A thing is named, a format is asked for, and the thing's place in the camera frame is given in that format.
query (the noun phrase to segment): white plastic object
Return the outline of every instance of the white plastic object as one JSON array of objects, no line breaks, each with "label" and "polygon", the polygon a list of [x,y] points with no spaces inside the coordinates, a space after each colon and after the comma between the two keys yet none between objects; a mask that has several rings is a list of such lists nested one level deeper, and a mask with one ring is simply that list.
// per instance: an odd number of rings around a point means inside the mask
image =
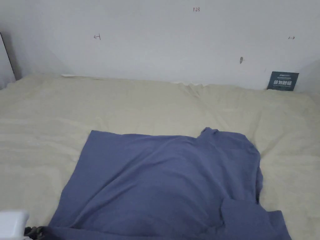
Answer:
[{"label": "white plastic object", "polygon": [[0,240],[23,240],[29,213],[24,210],[0,212]]}]

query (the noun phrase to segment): white wall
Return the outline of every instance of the white wall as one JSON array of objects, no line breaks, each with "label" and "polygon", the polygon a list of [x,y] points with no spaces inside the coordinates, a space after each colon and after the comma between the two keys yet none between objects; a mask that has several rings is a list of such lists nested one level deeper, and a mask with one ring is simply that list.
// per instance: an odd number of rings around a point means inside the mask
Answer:
[{"label": "white wall", "polygon": [[300,73],[297,90],[320,92],[319,0],[3,0],[0,31],[17,78],[69,73],[263,89],[272,71],[288,71]]},{"label": "white wall", "polygon": [[0,35],[0,89],[5,88],[8,83],[15,81],[10,61]]}]

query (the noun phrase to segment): bedsheet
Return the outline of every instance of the bedsheet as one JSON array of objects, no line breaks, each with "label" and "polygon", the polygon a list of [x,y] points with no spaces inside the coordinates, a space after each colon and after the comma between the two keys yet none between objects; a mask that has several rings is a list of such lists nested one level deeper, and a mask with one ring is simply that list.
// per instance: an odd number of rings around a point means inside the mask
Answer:
[{"label": "bedsheet", "polygon": [[33,75],[0,91],[0,209],[46,225],[91,130],[239,132],[261,154],[260,195],[292,239],[320,239],[320,97],[275,90]]}]

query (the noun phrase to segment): cream bedsheet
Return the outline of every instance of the cream bedsheet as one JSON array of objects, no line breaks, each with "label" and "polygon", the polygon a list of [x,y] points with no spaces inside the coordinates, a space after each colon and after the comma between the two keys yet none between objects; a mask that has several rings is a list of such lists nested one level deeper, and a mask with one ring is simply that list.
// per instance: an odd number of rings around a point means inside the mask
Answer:
[{"label": "cream bedsheet", "polygon": [[0,209],[47,224],[92,129],[196,137],[208,126],[256,145],[262,206],[282,210],[293,239],[320,239],[319,103],[274,90],[29,76],[0,91]]}]

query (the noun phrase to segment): blue cloth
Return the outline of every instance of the blue cloth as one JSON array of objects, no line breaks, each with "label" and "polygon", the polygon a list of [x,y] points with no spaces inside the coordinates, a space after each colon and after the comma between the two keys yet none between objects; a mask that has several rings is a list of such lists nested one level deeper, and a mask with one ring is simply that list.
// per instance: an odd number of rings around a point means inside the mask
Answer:
[{"label": "blue cloth", "polygon": [[48,230],[63,239],[289,240],[259,204],[260,154],[239,133],[92,131]]}]

